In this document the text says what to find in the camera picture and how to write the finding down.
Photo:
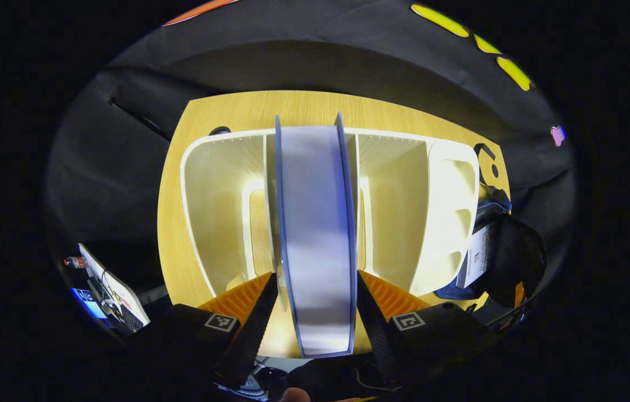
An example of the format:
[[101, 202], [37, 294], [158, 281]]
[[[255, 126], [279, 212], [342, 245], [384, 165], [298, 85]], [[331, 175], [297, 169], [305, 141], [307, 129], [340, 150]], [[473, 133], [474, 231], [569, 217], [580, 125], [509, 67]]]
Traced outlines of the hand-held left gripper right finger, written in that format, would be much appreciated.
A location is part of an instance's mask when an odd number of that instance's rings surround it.
[[384, 382], [422, 381], [482, 350], [490, 331], [454, 303], [430, 305], [363, 270], [357, 308]]

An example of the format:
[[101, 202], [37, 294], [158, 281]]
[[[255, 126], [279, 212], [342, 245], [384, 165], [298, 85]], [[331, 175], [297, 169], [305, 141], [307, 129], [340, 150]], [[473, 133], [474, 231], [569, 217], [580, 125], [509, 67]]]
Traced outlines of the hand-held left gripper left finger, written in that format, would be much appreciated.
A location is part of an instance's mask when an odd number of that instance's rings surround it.
[[198, 307], [173, 305], [152, 328], [152, 376], [177, 387], [242, 386], [276, 299], [267, 273]]

